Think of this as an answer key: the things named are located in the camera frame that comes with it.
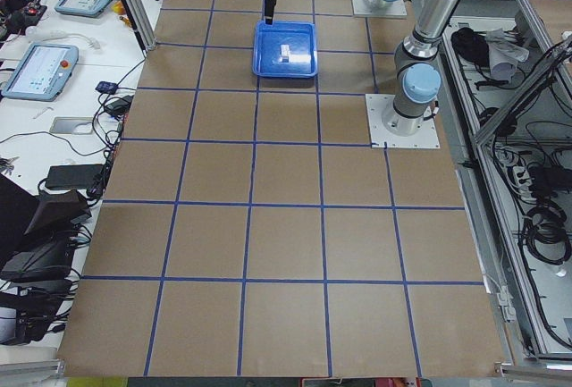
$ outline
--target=white cable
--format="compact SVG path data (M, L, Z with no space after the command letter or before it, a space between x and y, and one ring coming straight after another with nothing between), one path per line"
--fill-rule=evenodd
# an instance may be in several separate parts
M31 41L59 40L62 38L78 37L86 40L89 43L89 47L93 47L94 49L101 48L101 45L96 38L88 37L78 32L65 32L58 29L46 31L39 29L38 27L27 27L26 37Z

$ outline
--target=black cable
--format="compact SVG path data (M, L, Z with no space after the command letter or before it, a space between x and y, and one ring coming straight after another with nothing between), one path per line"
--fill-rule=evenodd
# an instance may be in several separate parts
M532 270L530 269L530 265L528 264L528 260L526 260L525 246L522 245L521 240L519 240L518 244L519 244L518 247L520 249L520 257L521 257L523 264L525 266L526 278L532 287L533 296L534 296L534 303L536 304L536 310L538 311L538 315L540 316L540 319L541 319L541 322L543 323L544 329L551 336L551 338L553 338L562 347L565 347L567 349L572 349L572 343L565 341L562 338L560 338L558 336L558 334L556 332L554 332L554 329L552 328L551 324L548 322L548 318L546 317L546 313L544 312L541 294L538 291L538 287L536 286L536 282L534 281L534 277L532 275Z
M45 184L46 181L47 181L47 177L45 177L45 179L42 179L39 181L39 183L38 183L38 195L41 195L42 193L46 193L46 191L42 189L42 184Z
M37 273L37 272L42 272L45 271L47 269L53 269L53 268L65 268L65 269L69 269L71 272L75 273L78 278L81 278L81 274L78 272L77 269L72 268L71 266L68 265L50 265L50 266L42 266L41 268L34 268L34 269L28 269L24 272L21 272L20 274L24 274L24 273Z
M567 123L562 123L562 122L556 122L556 121L531 121L531 122L527 123L527 124L525 125L526 132L528 133L528 135L530 135L530 138L533 139L534 142L535 142L538 146L540 146L540 142L539 142L538 139L534 136L534 134L528 129L528 127L529 127L530 125L536 125L536 124L539 124L539 123L549 123L549 124L551 124L551 125L559 125L559 126L564 126L564 127L567 127L567 128L572 128L572 124L567 124Z
M491 147L492 164L494 165L495 169L497 170L497 173L499 174L500 179L504 182L505 186L509 190L510 196L513 199L515 199L517 210L520 212L521 215L525 215L525 210L522 208L522 206L520 206L520 203L524 203L524 204L528 204L528 205L533 205L534 203L523 200L522 196L515 191L513 186L511 186L509 179L508 179L506 173L504 172L504 169L503 169L504 165L502 164L501 160L497 156L497 151L499 150L497 148L497 138L498 137L495 136L495 138L492 142L492 147Z
M544 52L540 58L538 58L538 60L534 63L533 67L530 69L529 75L532 74L534 72L534 70L536 70L536 67L538 67L538 65L546 58L548 58L548 56L550 56L552 54L552 52L554 52L555 50L557 50L560 46L564 45L566 43L566 40L564 41L560 41L559 43L557 43L554 46L549 47L548 49L546 49L546 52Z
M517 69L525 75L525 80L526 80L526 73L525 73L522 69L520 69L520 68L517 68ZM520 82L518 85L516 85L516 86L507 87L506 85L510 84L509 81L496 80L496 79L493 79L492 77L487 76L486 74L484 74L484 72L483 72L483 67L481 67L480 65L475 64L475 70L476 70L481 76L483 76L483 78L484 78L484 80L485 80L485 82L486 82L486 84L483 84L482 82L477 82L477 83L475 84L477 90L479 90L480 87L482 87L482 86L493 86L493 87L495 87L496 89L502 89L502 90L515 90L515 89L520 88L520 87L523 85L523 83L525 82L525 80L523 80L523 81L521 81L521 82Z
M562 155L564 152L572 150L572 146L556 147L551 153L551 160L556 166L563 167L558 156Z
M136 63L135 65L133 65L133 68L131 68L123 77L121 77L121 79L117 82L117 86L120 86L122 84L122 82L127 79L127 76L129 76L132 72L134 72L135 70L137 70L137 67L139 67L141 64L143 64L145 62L147 58L143 58L141 61L139 61L138 63Z
M566 116L572 119L572 107L566 104L564 100L559 97L559 95L554 90L554 87L550 86L550 92L552 93L552 96L556 100L556 104L558 105L558 107L560 107L560 110L562 110L562 113L564 113Z
M101 151L104 151L106 149L109 148L109 142L107 141L107 139L105 138L105 134L102 137L99 132L97 131L97 127L99 127L101 130L105 131L105 129L103 128L103 126L101 125L101 123L99 122L99 116L101 114L103 114L104 112L104 105L105 104L100 104L100 106L97 108L95 114L93 115L92 119L91 119L91 129L94 131L94 133L96 134L96 136L99 138L99 140L104 143L104 148Z
M465 67L463 66L463 63L461 62L461 59L460 59L457 52L455 52L455 57L457 58L458 69L461 72L461 77L463 78L463 81L465 82L467 92L469 94L469 97L471 98L471 102L473 104L473 110L475 111L476 115L479 116L481 114L481 112L478 111L478 108L476 105L479 104L483 108L483 110L486 110L486 106L481 102L481 100L479 100L476 97L476 95L471 90L471 85L468 81L467 75L465 74Z
M423 122L427 122L434 119L435 116L437 115L437 112L439 112L439 101L435 99L434 103L435 103L434 109L431 111L431 114L423 118Z
M562 73L560 72L560 70L557 70L556 73L559 75L560 80L563 80L562 78ZM568 85L562 85L564 87L564 89L568 92L568 98L572 100L572 91L570 90L570 88L568 87Z
M67 145L70 147L70 149L77 155L79 156L92 156L92 155L96 155L97 153L102 152L105 148L100 148L98 150L96 150L95 152L91 152L91 153L81 153L78 150L75 149L75 147L71 144L71 142L68 139L65 139L64 137L60 137L58 135L52 134L51 132L48 132L46 130L38 130L35 132L23 132L20 134L13 134L10 137L8 137L7 139L3 139L2 141L0 141L0 144L5 143L6 141L9 141L11 139L14 139L16 137L29 137L31 135L41 135L41 134L45 134L45 135L49 135L50 137L54 137L55 139L60 139L62 141L65 141L67 143Z
M521 237L522 245L528 247L528 252L531 256L545 264L562 265L572 257L572 244L568 239L563 222L546 206L538 205L527 213ZM557 259L549 258L540 252L536 242L547 245L561 243L564 246L564 254Z

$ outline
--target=electrical wires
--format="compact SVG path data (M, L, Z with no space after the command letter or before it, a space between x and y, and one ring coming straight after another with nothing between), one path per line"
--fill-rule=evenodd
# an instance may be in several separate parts
M572 118L572 107L557 94L554 84L558 81L559 66L572 57L572 40L551 47L534 64L526 76L523 87L517 91L514 108L503 118L489 145L492 162L505 184L517 211L517 245L534 296L534 304L545 331L559 345L572 349L572 343L556 332L549 322L543 306L543 296L529 265L529 258L547 264L563 265L572 257L572 244L565 227L567 216L554 201L556 195L542 174L563 170L561 156L572 150L571 145L547 148L533 133L537 124L572 128L571 124L534 120L519 124L530 137L530 142L515 140L508 143L507 129L522 122L526 113L536 105L541 96L549 92L557 107Z
M136 63L133 67L131 67L116 83L118 90L129 90L135 91L134 88L125 88L122 87L121 84L135 71L141 64L145 62L146 58L143 58L141 61ZM96 182L94 185L87 189L87 196L89 201L89 206L94 206L99 202L101 197L105 192L105 188L107 187L107 182L111 176L111 171L114 166L115 154L117 148L121 143L121 138L123 134L123 122L129 107L125 107L124 111L121 109L112 108L112 104L116 101L123 101L126 105L130 105L130 100L127 101L128 97L130 100L133 98L132 95L128 96L119 96L116 94L100 94L97 98L97 102L99 103L99 107L96 110L91 125L96 133L97 137L101 140L101 142L105 145L103 152L105 156L105 163L102 169L102 172L97 177ZM103 114L110 114L115 120L118 122L118 128L116 130L109 130L105 131L103 126L101 125L99 118Z
M6 139L0 140L0 144L4 144L5 142L10 141L11 139L15 139L17 137L29 137L32 135L47 135L47 136L52 137L54 139L60 139L61 141L64 141L69 146L71 151L78 156L83 156L83 157L92 156L92 155L96 155L97 153L103 152L105 150L105 148L99 148L98 150L95 150L95 151L90 152L90 153L81 153L79 150L77 150L72 145L72 143L68 139L65 139L64 137L60 137L59 135L55 135L51 132L48 132L47 130L38 130L35 132L22 132L19 134L13 134Z

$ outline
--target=white tabletop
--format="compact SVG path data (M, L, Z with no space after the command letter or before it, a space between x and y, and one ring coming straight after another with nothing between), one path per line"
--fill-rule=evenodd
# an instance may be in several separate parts
M162 2L142 1L150 23L155 27ZM77 46L80 50L78 64L62 93L53 102L2 99L0 102L0 141L14 134L48 132L56 117L92 118L99 108L97 101L99 94L95 91L97 83L101 80L118 82L144 58L133 31L125 26L109 7L101 16L92 19L57 13L54 10L56 3L57 0L42 1L42 4L48 6L48 10L38 28L58 29L96 38L101 49L89 47L88 42L83 38L49 40L49 43ZM13 37L12 41L5 43L0 49L0 61L4 61L2 68L15 68L28 49L29 43L30 41L24 36ZM121 86L135 88L142 68L140 65L131 72ZM0 72L0 82L8 80L9 77L9 73ZM120 90L117 95L133 93L129 90ZM100 122L105 130L114 130L118 126L118 122L107 114L100 117ZM96 152L104 146L93 132L88 135L57 135L70 141L73 147L82 154ZM17 136L0 143L0 156L18 157L14 162L13 173L9 177L34 195L37 194L38 183L46 177L51 165L96 164L103 163L105 160L102 152L91 156L80 156L74 153L64 141L46 134ZM92 231L97 221L98 211L99 206L92 209L92 218L86 223ZM72 265L74 269L81 272L87 252L87 248L76 251ZM68 305L69 303L66 303L60 312L64 311ZM48 334L44 340L32 342L30 345L57 348L62 335L62 333ZM11 348L6 349L8 354L4 353L0 357L0 364L13 363L17 359L15 355L10 356Z
M80 50L80 61L89 65L123 66L140 60L141 49L135 38L133 30L126 26L119 15L108 5L104 12L96 18L71 16L60 14L54 10L58 0L42 0L41 4L47 6L47 11L38 24L38 30L62 30L67 33L82 34L97 40L100 49L90 47L88 41L77 36L49 40L49 43L72 44ZM147 17L154 28L159 16L162 1L142 0ZM0 49L0 61L19 61L30 44L25 36L11 36Z

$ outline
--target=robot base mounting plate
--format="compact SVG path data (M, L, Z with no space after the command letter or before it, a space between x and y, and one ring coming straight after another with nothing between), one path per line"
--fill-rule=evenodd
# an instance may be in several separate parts
M394 95L367 94L367 121L369 122L369 138L374 148L440 148L439 137L433 119L421 124L419 131L408 137L401 137L390 132L382 122L383 110L393 103ZM425 116L431 114L427 107Z
M407 19L408 17L408 11L403 0L398 0L379 9L370 9L364 4L364 0L351 0L351 3L354 6L354 16L389 19Z

